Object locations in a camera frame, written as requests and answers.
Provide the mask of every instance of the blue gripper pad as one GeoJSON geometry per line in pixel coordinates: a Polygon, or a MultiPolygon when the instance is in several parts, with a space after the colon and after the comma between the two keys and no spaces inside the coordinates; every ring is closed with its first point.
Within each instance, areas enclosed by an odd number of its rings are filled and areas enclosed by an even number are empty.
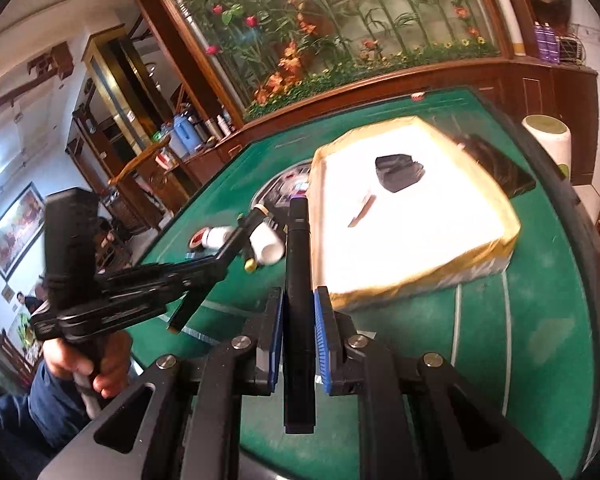
{"type": "Polygon", "coordinates": [[[269,391],[273,392],[278,384],[278,373],[280,371],[280,354],[282,354],[282,303],[285,293],[280,294],[278,310],[276,312],[276,323],[273,327],[273,338],[269,351],[269,391]]]}
{"type": "Polygon", "coordinates": [[[322,318],[322,305],[318,291],[314,290],[315,307],[315,349],[318,352],[318,363],[320,365],[320,376],[322,377],[322,387],[325,393],[331,392],[331,370],[329,366],[329,348],[327,345],[327,335],[324,329],[324,319],[322,318]]]}

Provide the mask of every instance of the green felt tabletop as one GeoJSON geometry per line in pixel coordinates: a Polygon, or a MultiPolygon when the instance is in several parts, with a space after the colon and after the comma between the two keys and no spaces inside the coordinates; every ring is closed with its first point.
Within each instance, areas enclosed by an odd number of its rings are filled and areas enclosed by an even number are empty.
{"type": "MultiPolygon", "coordinates": [[[[190,236],[204,226],[235,225],[272,176],[311,158],[321,145],[365,124],[416,115],[442,131],[479,134],[531,174],[506,131],[463,89],[357,108],[268,137],[249,146],[168,227],[143,262],[180,262],[190,236]]],[[[564,229],[540,183],[512,200],[522,230],[506,272],[458,287],[352,314],[358,330],[395,352],[436,351],[503,410],[565,478],[587,449],[594,398],[594,353],[589,309],[564,229]]],[[[449,221],[453,212],[448,212],[449,221]]],[[[372,251],[361,249],[361,259],[372,251]]],[[[199,356],[214,341],[240,333],[260,312],[267,289],[282,285],[284,260],[247,274],[232,263],[185,333],[169,334],[165,317],[130,329],[143,365],[161,354],[199,356]]],[[[246,397],[241,444],[296,478],[358,477],[357,402],[328,398],[317,388],[317,426],[311,436],[286,435],[282,382],[270,397],[246,397]]]]}

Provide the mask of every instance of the white cup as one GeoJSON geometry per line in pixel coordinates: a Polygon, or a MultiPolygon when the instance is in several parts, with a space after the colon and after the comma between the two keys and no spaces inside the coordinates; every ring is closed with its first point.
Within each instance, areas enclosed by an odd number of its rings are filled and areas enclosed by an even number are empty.
{"type": "Polygon", "coordinates": [[[285,255],[285,245],[266,222],[256,227],[250,239],[259,264],[273,265],[285,255]]]}
{"type": "Polygon", "coordinates": [[[202,246],[206,249],[217,250],[224,245],[233,232],[233,227],[213,227],[203,235],[202,246]]]}

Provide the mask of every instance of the metal screw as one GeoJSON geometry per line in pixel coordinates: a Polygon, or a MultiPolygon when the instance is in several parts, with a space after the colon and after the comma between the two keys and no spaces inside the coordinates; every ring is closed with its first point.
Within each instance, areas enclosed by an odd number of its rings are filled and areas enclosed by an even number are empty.
{"type": "Polygon", "coordinates": [[[363,335],[352,335],[349,339],[347,339],[347,343],[351,348],[364,348],[369,343],[369,339],[363,335]]]}
{"type": "Polygon", "coordinates": [[[175,355],[167,354],[158,357],[158,360],[155,363],[158,365],[158,368],[160,368],[160,370],[166,370],[167,368],[173,367],[173,365],[177,362],[178,359],[175,355]]]}
{"type": "Polygon", "coordinates": [[[431,368],[441,367],[442,363],[445,362],[445,360],[442,358],[442,355],[436,354],[435,352],[424,354],[422,356],[422,360],[424,361],[424,364],[431,368]]]}
{"type": "Polygon", "coordinates": [[[238,335],[231,339],[231,346],[236,350],[242,350],[248,348],[251,345],[251,338],[247,335],[238,335]]]}

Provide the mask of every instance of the blue thermos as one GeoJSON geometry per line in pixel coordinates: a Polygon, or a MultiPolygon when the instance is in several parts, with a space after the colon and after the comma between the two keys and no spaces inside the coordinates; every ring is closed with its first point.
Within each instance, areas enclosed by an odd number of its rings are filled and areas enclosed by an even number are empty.
{"type": "Polygon", "coordinates": [[[202,140],[193,128],[193,125],[183,116],[176,115],[173,117],[173,129],[189,153],[193,153],[196,147],[202,144],[202,140]]]}

